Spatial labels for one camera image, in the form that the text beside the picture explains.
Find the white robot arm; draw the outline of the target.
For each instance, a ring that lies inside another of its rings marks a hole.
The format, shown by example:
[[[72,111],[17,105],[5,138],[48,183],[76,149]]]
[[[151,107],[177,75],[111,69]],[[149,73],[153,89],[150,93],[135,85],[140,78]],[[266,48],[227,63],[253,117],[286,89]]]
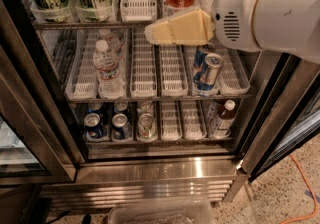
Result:
[[[213,0],[211,12],[189,7],[145,27],[154,45],[205,45],[269,50],[320,63],[320,0]]]

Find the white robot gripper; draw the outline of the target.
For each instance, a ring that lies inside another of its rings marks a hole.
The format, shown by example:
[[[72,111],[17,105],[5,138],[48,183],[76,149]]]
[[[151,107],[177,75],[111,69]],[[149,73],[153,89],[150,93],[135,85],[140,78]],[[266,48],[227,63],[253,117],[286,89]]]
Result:
[[[256,52],[253,13],[258,0],[214,0],[211,16],[201,8],[187,8],[145,27],[147,41],[154,45],[205,45],[215,34],[227,48]]]

